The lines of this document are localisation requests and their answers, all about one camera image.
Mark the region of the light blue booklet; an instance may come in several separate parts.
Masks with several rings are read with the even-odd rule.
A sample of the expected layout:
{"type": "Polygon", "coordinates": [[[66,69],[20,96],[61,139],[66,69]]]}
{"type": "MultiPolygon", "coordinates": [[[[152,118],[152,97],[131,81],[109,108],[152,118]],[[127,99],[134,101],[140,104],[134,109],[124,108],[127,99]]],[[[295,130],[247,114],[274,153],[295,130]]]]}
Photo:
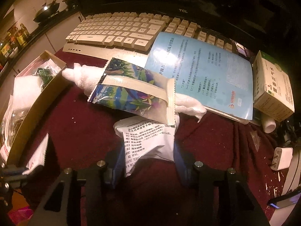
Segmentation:
{"type": "Polygon", "coordinates": [[[176,93],[203,106],[250,121],[253,118],[251,64],[227,50],[185,36],[161,32],[146,69],[174,78],[176,93]]]}

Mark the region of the white keyboard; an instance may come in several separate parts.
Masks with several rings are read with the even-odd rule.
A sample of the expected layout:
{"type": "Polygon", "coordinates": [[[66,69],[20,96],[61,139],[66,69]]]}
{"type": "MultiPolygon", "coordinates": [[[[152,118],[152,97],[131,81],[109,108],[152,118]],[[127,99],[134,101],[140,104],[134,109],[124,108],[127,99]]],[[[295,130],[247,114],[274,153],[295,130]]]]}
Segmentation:
{"type": "Polygon", "coordinates": [[[65,38],[64,52],[110,59],[144,57],[159,33],[197,39],[237,53],[233,40],[193,21],[164,14],[114,12],[86,16],[65,38]]]}

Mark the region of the white green medicine box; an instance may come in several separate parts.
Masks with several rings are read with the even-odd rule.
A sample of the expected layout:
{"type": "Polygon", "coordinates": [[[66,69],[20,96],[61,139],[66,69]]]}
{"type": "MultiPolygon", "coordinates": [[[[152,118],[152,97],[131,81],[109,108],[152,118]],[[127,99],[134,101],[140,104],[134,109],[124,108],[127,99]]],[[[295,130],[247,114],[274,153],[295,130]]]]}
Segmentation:
{"type": "Polygon", "coordinates": [[[260,50],[252,64],[252,72],[253,107],[277,122],[290,117],[295,112],[290,79],[277,61],[260,50]]]}

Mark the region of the green white granule sachet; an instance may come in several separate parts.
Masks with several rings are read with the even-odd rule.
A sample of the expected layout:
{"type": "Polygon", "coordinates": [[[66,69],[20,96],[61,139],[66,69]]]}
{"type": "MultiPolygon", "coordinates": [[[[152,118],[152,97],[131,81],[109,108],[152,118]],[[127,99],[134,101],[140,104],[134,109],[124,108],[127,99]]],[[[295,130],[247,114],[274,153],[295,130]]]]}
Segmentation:
{"type": "Polygon", "coordinates": [[[57,71],[51,67],[38,68],[35,75],[42,80],[41,89],[44,90],[45,87],[51,82],[51,80],[57,75],[57,71]]]}

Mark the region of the white foam block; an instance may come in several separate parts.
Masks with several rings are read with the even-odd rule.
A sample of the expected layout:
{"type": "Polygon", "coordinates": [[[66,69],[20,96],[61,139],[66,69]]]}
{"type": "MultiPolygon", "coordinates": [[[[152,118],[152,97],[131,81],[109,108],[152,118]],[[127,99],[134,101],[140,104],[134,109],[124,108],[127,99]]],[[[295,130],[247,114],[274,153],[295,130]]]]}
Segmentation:
{"type": "Polygon", "coordinates": [[[39,76],[18,76],[14,80],[13,104],[14,113],[29,110],[42,91],[43,81],[39,76]]]}

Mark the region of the dark red cloth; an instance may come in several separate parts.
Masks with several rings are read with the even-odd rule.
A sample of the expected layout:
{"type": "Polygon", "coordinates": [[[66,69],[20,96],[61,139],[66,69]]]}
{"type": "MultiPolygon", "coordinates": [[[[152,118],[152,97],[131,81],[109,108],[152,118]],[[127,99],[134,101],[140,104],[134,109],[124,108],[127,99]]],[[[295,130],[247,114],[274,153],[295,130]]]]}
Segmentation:
{"type": "MultiPolygon", "coordinates": [[[[22,188],[31,209],[36,209],[49,186],[62,169],[82,169],[103,159],[121,144],[113,129],[114,123],[130,117],[130,113],[87,102],[83,91],[70,84],[52,103],[40,121],[21,164],[26,164],[44,136],[49,134],[43,171],[22,188]]],[[[176,144],[211,168],[233,167],[242,173],[265,215],[274,210],[267,205],[280,195],[288,171],[270,168],[275,139],[261,127],[243,125],[213,113],[198,119],[180,116],[176,144]],[[257,152],[251,131],[261,140],[257,152]]],[[[115,225],[193,225],[194,192],[184,187],[172,162],[159,159],[141,161],[119,190],[108,194],[109,213],[115,225]]]]}

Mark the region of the cooking oil bottle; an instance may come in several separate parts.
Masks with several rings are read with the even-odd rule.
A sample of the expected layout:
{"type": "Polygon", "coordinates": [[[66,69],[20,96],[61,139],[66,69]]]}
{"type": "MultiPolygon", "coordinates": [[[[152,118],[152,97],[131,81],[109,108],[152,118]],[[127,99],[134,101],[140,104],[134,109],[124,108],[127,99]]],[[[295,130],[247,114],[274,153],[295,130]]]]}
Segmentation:
{"type": "Polygon", "coordinates": [[[1,45],[1,54],[4,57],[4,60],[7,61],[9,55],[12,53],[12,48],[10,43],[7,40],[0,40],[0,45],[1,45]]]}

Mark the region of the smartphone with lit screen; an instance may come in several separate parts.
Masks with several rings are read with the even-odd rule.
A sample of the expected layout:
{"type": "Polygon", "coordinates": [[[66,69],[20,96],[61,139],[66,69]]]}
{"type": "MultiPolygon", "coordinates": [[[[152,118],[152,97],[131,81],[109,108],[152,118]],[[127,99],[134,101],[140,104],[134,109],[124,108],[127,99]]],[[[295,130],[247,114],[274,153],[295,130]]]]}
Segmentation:
{"type": "Polygon", "coordinates": [[[275,209],[282,209],[291,205],[294,205],[298,202],[300,198],[300,189],[294,190],[285,195],[281,195],[279,197],[275,197],[268,201],[268,206],[271,206],[275,209]]]}

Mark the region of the white usb charger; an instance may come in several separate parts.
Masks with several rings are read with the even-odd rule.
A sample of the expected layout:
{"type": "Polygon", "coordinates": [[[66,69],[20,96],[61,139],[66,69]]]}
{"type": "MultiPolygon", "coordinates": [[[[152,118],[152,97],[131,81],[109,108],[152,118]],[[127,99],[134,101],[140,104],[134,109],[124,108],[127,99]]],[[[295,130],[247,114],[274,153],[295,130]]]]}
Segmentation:
{"type": "Polygon", "coordinates": [[[277,147],[274,150],[274,156],[272,159],[271,169],[274,171],[283,170],[289,168],[293,157],[293,148],[291,147],[277,147]]]}

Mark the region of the white pill bottle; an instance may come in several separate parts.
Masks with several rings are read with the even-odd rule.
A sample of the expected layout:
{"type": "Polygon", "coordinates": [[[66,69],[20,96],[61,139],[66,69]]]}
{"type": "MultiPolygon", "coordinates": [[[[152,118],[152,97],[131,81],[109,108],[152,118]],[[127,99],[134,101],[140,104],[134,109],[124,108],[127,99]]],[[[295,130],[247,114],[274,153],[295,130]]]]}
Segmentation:
{"type": "Polygon", "coordinates": [[[267,134],[272,133],[276,128],[275,120],[264,113],[261,113],[261,123],[264,132],[267,134]]]}

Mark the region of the small clear zip bag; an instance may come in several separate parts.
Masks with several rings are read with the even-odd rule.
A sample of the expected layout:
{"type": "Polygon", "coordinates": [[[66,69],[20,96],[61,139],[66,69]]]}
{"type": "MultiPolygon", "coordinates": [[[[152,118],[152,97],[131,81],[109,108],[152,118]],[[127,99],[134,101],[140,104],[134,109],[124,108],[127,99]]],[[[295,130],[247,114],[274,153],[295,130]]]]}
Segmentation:
{"type": "Polygon", "coordinates": [[[252,137],[254,147],[255,147],[256,151],[258,152],[259,148],[260,148],[260,144],[261,144],[261,140],[260,140],[260,137],[258,135],[258,132],[257,131],[251,131],[250,135],[252,137]]]}

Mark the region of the black wok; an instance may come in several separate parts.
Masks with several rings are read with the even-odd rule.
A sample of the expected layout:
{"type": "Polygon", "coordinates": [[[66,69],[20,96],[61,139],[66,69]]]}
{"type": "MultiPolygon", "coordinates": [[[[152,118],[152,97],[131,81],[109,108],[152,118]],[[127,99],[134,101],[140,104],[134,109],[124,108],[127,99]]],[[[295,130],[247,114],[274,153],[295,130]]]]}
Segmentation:
{"type": "Polygon", "coordinates": [[[57,0],[53,0],[49,4],[44,4],[42,8],[36,13],[33,21],[35,23],[41,23],[46,19],[50,18],[59,10],[60,3],[57,0]]]}

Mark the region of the clear bag of dried herbs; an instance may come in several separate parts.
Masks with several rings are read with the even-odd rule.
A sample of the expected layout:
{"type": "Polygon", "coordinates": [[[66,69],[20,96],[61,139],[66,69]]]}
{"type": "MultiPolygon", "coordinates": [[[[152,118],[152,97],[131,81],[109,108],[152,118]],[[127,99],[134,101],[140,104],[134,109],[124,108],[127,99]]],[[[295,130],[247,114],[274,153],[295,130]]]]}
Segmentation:
{"type": "Polygon", "coordinates": [[[12,146],[17,132],[25,119],[26,114],[27,111],[15,113],[10,110],[4,115],[4,118],[1,122],[1,146],[12,146]]]}

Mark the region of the white text sachet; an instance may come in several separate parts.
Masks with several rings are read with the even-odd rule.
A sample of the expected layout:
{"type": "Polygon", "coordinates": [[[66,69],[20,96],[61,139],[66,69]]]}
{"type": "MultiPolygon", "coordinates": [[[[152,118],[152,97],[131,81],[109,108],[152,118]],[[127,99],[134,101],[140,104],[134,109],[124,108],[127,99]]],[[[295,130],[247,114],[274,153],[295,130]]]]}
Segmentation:
{"type": "Polygon", "coordinates": [[[130,176],[141,159],[160,159],[173,162],[174,136],[180,124],[175,115],[175,125],[169,126],[142,116],[122,119],[114,124],[117,136],[125,147],[125,176],[130,176]]]}

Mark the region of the black cooking pot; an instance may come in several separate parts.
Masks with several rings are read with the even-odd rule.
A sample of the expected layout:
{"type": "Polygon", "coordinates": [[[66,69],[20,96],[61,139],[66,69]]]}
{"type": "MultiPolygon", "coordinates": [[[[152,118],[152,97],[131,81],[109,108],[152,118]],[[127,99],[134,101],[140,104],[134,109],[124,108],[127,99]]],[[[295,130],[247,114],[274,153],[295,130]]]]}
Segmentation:
{"type": "Polygon", "coordinates": [[[76,0],[63,0],[62,2],[67,5],[68,9],[74,9],[78,6],[76,0]]]}

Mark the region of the white pouch red lettering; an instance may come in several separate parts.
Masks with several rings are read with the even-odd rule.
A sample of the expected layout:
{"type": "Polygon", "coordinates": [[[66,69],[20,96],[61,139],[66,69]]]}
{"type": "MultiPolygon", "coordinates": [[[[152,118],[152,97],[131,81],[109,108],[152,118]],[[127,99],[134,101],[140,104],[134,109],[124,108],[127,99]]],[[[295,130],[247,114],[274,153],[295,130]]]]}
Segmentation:
{"type": "Polygon", "coordinates": [[[40,142],[40,145],[38,145],[38,148],[36,148],[35,152],[29,159],[26,170],[22,173],[22,175],[30,175],[34,172],[36,168],[39,166],[45,165],[45,157],[46,157],[46,151],[49,143],[49,134],[47,133],[43,140],[40,142]]]}

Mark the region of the white towel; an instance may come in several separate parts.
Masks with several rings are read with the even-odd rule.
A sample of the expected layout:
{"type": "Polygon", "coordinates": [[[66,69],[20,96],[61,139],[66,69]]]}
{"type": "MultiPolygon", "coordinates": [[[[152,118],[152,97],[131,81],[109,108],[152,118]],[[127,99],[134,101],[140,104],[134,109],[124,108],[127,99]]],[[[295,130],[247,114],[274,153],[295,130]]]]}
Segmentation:
{"type": "MultiPolygon", "coordinates": [[[[86,96],[90,96],[104,71],[105,69],[101,67],[74,63],[74,68],[66,68],[62,75],[65,79],[74,82],[77,87],[84,91],[86,96]]],[[[180,93],[175,93],[175,111],[176,113],[195,116],[198,122],[207,113],[206,108],[197,99],[180,93]]]]}

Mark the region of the cardboard box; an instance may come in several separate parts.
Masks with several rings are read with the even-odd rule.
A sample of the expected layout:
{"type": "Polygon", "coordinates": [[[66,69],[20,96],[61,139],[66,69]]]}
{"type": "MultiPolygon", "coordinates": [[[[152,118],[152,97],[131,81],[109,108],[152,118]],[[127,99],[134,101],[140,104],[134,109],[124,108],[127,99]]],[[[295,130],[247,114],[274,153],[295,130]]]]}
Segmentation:
{"type": "MultiPolygon", "coordinates": [[[[60,95],[60,93],[67,87],[68,82],[62,76],[62,71],[66,68],[66,63],[55,55],[45,50],[36,59],[34,59],[18,76],[36,76],[38,68],[51,67],[56,70],[57,75],[51,82],[41,91],[33,106],[27,110],[24,121],[22,122],[17,135],[11,147],[8,145],[1,146],[1,160],[4,164],[17,165],[21,155],[30,139],[33,131],[39,124],[46,110],[50,107],[53,101],[60,95]]],[[[10,95],[6,113],[12,110],[13,92],[10,95]]]]}

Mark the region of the colourful floral snack pouch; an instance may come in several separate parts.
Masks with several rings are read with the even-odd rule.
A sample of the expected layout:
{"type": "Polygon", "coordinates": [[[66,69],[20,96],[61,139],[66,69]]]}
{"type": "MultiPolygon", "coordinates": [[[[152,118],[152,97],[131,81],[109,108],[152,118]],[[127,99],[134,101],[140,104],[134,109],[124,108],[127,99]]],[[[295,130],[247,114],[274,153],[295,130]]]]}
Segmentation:
{"type": "Polygon", "coordinates": [[[175,80],[112,58],[88,102],[175,125],[175,80]]]}

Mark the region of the black TCL monitor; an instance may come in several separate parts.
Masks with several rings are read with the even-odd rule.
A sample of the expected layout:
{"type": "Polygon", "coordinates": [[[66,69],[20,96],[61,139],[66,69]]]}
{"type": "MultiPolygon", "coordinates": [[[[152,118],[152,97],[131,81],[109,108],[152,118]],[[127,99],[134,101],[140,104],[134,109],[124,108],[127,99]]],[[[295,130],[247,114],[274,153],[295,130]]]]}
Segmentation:
{"type": "Polygon", "coordinates": [[[195,20],[249,48],[300,56],[300,0],[76,0],[85,15],[145,12],[195,20]]]}

